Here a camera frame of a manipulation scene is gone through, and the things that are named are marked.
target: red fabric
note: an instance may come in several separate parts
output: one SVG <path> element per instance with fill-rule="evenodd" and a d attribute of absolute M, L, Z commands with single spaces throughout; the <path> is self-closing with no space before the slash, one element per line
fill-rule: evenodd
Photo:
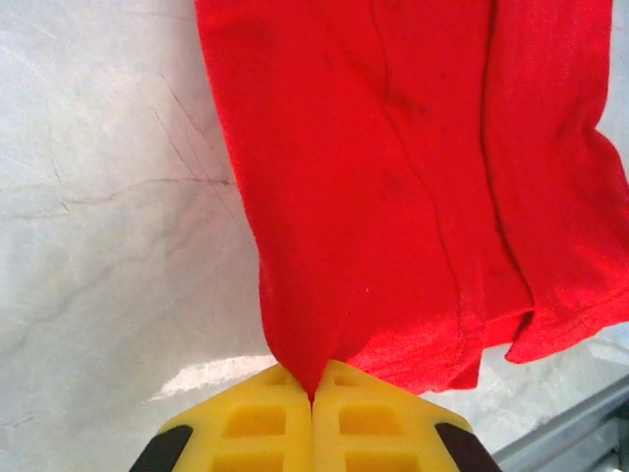
<path fill-rule="evenodd" d="M 266 339 L 308 392 L 331 358 L 471 387 L 484 347 L 629 319 L 608 0 L 197 6 Z"/>

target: white marble surface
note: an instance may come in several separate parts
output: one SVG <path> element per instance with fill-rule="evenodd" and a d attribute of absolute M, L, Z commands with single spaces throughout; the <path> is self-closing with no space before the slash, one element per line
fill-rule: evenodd
<path fill-rule="evenodd" d="M 629 6 L 602 129 L 629 157 Z M 193 0 L 0 2 L 0 471 L 128 470 L 273 363 Z M 427 395 L 491 450 L 624 375 L 629 328 Z M 584 376 L 584 381 L 577 378 Z"/>

